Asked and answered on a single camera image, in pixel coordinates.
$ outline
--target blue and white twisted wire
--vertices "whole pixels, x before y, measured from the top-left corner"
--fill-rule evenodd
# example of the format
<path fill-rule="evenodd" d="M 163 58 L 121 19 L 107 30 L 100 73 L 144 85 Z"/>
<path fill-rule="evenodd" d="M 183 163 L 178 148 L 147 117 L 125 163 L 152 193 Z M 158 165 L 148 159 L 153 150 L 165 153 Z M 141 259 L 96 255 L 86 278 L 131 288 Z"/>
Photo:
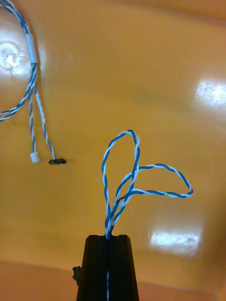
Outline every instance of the blue and white twisted wire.
<path fill-rule="evenodd" d="M 135 148 L 134 148 L 134 166 L 132 169 L 132 172 L 127 174 L 121 184 L 119 185 L 117 191 L 116 191 L 116 196 L 115 196 L 115 200 L 113 203 L 112 208 L 110 207 L 109 204 L 109 193 L 108 193 L 108 187 L 107 187 L 107 177 L 106 177 L 106 161 L 108 159 L 108 156 L 110 154 L 110 150 L 111 148 L 115 145 L 116 141 L 121 139 L 123 136 L 125 135 L 131 135 L 133 137 L 133 141 L 135 144 Z M 147 194 L 147 195 L 159 195 L 159 196 L 168 196 L 170 198 L 188 198 L 193 194 L 193 189 L 192 186 L 190 184 L 190 182 L 184 177 L 184 175 L 179 172 L 178 170 L 176 170 L 175 168 L 162 164 L 162 163 L 157 163 L 157 164 L 149 164 L 146 166 L 141 166 L 139 167 L 139 157 L 140 157 L 140 148 L 139 148 L 139 143 L 140 143 L 140 139 L 139 137 L 134 133 L 133 130 L 128 130 L 128 131 L 124 131 L 121 132 L 117 137 L 115 137 L 114 139 L 111 140 L 111 142 L 108 145 L 108 148 L 104 154 L 104 160 L 102 163 L 102 175 L 103 175 L 103 183 L 104 183 L 104 187 L 105 187 L 105 199 L 106 199 L 106 213 L 107 213 L 107 218 L 105 220 L 105 236 L 107 238 L 107 240 L 110 239 L 110 235 L 112 233 L 112 230 L 114 229 L 114 226 L 116 224 L 116 222 L 118 221 L 120 215 L 122 214 L 123 210 L 125 209 L 127 203 L 129 202 L 129 200 L 131 199 L 131 197 L 134 194 Z M 135 180 L 138 176 L 138 173 L 142 170 L 145 169 L 152 169 L 152 168 L 166 168 L 167 170 L 176 173 L 186 184 L 186 186 L 189 189 L 188 193 L 176 193 L 176 192 L 171 192 L 171 191 L 155 191 L 155 190 L 142 190 L 142 189 L 138 189 L 138 188 L 134 188 L 134 183 Z M 127 192 L 124 196 L 120 197 L 121 194 L 121 190 L 123 188 L 123 186 L 129 181 L 129 187 L 127 189 Z"/>
<path fill-rule="evenodd" d="M 3 112 L 0 112 L 0 121 L 4 121 L 12 117 L 13 115 L 16 114 L 17 111 L 21 109 L 23 104 L 25 103 L 26 99 L 29 98 L 29 109 L 30 109 L 30 118 L 29 118 L 29 125 L 30 125 L 30 130 L 32 134 L 32 149 L 33 153 L 36 152 L 36 142 L 35 142 L 35 136 L 34 136 L 34 130 L 33 130 L 33 111 L 32 111 L 32 95 L 33 91 L 35 90 L 35 97 L 36 97 L 36 102 L 40 111 L 40 116 L 41 116 L 41 121 L 42 121 L 42 128 L 44 131 L 44 137 L 46 140 L 46 144 L 50 149 L 51 155 L 53 159 L 56 159 L 53 147 L 51 146 L 49 139 L 48 139 L 48 134 L 46 131 L 46 125 L 45 125 L 45 116 L 43 112 L 43 108 L 40 102 L 40 97 L 39 97 L 39 92 L 37 90 L 37 70 L 38 70 L 38 62 L 36 60 L 36 53 L 35 53 L 35 47 L 33 44 L 33 37 L 30 32 L 30 28 L 28 23 L 26 22 L 23 14 L 15 7 L 12 1 L 10 0 L 0 0 L 0 7 L 4 8 L 6 11 L 9 13 L 12 13 L 17 20 L 19 21 L 26 39 L 27 39 L 27 44 L 29 48 L 29 53 L 30 53 L 30 59 L 31 59 L 31 77 L 28 83 L 28 86 L 26 88 L 26 92 L 24 94 L 24 97 L 22 100 L 18 103 L 18 105 L 10 110 L 6 110 Z"/>

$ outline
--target wire end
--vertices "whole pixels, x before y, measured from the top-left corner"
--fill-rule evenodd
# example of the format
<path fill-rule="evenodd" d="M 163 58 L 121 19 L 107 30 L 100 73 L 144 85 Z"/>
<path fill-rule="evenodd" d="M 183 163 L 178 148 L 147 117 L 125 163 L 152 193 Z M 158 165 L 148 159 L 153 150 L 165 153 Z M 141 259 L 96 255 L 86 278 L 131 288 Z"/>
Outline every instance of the wire end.
<path fill-rule="evenodd" d="M 48 162 L 50 165 L 60 165 L 60 164 L 66 164 L 66 160 L 61 158 L 61 159 L 52 159 Z"/>

